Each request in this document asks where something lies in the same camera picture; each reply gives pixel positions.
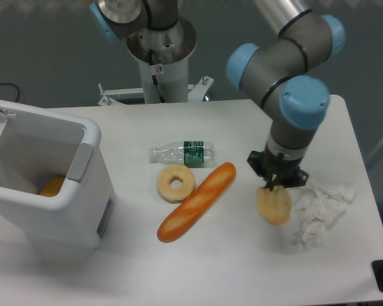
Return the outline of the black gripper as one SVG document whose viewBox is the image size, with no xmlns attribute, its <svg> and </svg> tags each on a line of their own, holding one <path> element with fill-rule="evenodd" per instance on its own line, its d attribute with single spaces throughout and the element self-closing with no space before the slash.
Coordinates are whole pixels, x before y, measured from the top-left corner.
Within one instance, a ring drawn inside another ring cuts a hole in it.
<svg viewBox="0 0 383 306">
<path fill-rule="evenodd" d="M 270 150 L 251 151 L 247 162 L 254 172 L 264 179 L 265 188 L 272 191 L 278 186 L 301 187 L 308 180 L 308 173 L 300 168 L 302 159 L 288 160 L 287 155 L 274 156 Z"/>
</svg>

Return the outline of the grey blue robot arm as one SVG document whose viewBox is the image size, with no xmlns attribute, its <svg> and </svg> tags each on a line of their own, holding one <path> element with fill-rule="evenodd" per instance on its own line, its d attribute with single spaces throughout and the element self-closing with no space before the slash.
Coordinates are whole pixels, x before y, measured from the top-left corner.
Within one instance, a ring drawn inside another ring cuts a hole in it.
<svg viewBox="0 0 383 306">
<path fill-rule="evenodd" d="M 272 120 L 264 150 L 251 152 L 249 165 L 268 189 L 299 187 L 308 179 L 301 161 L 330 102 L 326 85 L 307 72 L 343 48 L 345 30 L 337 18 L 316 15 L 306 1 L 257 6 L 278 40 L 267 48 L 241 45 L 226 74 Z M 146 103 L 188 99 L 188 58 L 197 36 L 176 1 L 93 1 L 89 9 L 104 37 L 125 41 L 138 61 Z"/>
</svg>

